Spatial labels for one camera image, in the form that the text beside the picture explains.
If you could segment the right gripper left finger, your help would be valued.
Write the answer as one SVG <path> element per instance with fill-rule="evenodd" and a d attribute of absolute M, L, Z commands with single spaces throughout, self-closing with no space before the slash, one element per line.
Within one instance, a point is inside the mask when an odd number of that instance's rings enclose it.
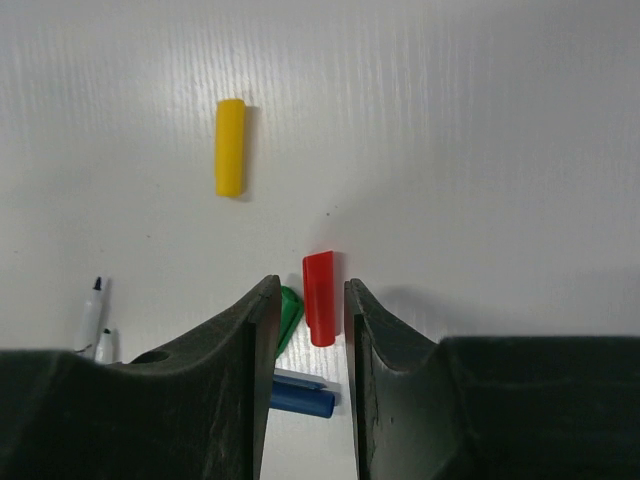
<path fill-rule="evenodd" d="M 5 479 L 256 479 L 281 312 L 269 275 L 129 363 L 1 354 Z"/>

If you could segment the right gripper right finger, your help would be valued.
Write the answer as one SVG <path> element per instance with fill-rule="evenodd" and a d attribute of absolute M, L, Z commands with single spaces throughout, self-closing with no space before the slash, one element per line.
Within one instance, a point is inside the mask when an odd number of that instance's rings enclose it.
<path fill-rule="evenodd" d="M 365 284 L 344 285 L 362 479 L 635 479 L 639 341 L 465 336 L 432 341 Z"/>

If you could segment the red pen cap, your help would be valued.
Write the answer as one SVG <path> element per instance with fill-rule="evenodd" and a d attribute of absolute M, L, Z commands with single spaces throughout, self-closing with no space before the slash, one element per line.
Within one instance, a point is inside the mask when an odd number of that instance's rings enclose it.
<path fill-rule="evenodd" d="M 302 267 L 311 343 L 316 347 L 331 346 L 341 332 L 343 255 L 334 250 L 314 253 L 303 258 Z"/>

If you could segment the blue pen cap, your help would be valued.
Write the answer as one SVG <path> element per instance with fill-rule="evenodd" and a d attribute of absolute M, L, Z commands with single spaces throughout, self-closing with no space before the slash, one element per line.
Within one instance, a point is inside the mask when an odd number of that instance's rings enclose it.
<path fill-rule="evenodd" d="M 329 419 L 340 393 L 324 378 L 284 369 L 273 374 L 270 408 Z"/>

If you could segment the green pen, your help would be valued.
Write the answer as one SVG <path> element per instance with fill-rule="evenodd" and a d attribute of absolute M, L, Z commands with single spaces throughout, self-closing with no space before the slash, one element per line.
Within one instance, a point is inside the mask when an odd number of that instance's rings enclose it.
<path fill-rule="evenodd" d="M 115 352 L 113 331 L 109 328 L 104 328 L 98 338 L 94 360 L 98 364 L 112 364 L 116 358 Z"/>

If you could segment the green pen cap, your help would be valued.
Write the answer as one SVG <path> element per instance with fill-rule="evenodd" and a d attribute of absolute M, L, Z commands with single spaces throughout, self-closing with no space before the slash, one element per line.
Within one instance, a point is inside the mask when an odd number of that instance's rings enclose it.
<path fill-rule="evenodd" d="M 295 290 L 288 286 L 281 286 L 281 315 L 280 329 L 277 342 L 276 357 L 287 348 L 295 330 L 304 314 L 303 299 Z"/>

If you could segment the blue pen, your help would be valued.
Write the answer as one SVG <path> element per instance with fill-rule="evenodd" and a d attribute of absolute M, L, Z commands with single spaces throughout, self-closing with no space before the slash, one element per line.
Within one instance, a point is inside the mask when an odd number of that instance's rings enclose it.
<path fill-rule="evenodd" d="M 97 346 L 101 338 L 101 320 L 103 310 L 102 277 L 98 276 L 84 303 L 81 320 L 75 330 L 73 351 L 83 358 L 95 359 Z"/>

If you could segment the yellow pen cap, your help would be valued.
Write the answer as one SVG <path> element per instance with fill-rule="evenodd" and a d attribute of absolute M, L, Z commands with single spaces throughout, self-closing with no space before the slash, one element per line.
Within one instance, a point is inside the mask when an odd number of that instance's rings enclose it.
<path fill-rule="evenodd" d="M 222 100 L 217 105 L 214 176 L 218 196 L 235 198 L 244 191 L 245 113 L 241 99 Z"/>

